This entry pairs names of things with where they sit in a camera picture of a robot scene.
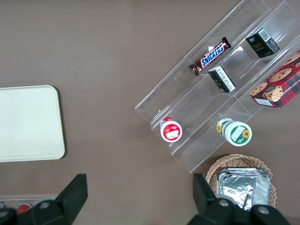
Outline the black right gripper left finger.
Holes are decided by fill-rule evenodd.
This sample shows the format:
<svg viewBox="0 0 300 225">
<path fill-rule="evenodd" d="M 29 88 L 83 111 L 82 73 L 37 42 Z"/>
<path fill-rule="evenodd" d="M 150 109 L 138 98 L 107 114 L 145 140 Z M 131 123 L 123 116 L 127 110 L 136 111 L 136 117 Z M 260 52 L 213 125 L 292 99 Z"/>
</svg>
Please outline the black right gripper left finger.
<svg viewBox="0 0 300 225">
<path fill-rule="evenodd" d="M 34 225 L 71 225 L 87 198 L 87 176 L 78 174 L 54 200 L 44 200 L 32 209 L 32 222 Z"/>
</svg>

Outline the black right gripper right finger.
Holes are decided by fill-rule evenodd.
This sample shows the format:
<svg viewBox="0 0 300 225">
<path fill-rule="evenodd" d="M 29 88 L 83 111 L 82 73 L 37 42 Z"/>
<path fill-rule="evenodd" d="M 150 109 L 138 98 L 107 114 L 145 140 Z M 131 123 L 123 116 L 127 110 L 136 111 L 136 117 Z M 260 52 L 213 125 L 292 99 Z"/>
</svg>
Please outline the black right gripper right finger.
<svg viewBox="0 0 300 225">
<path fill-rule="evenodd" d="M 193 175 L 193 199 L 198 210 L 189 225 L 232 225 L 235 205 L 224 198 L 217 198 L 201 173 Z"/>
</svg>

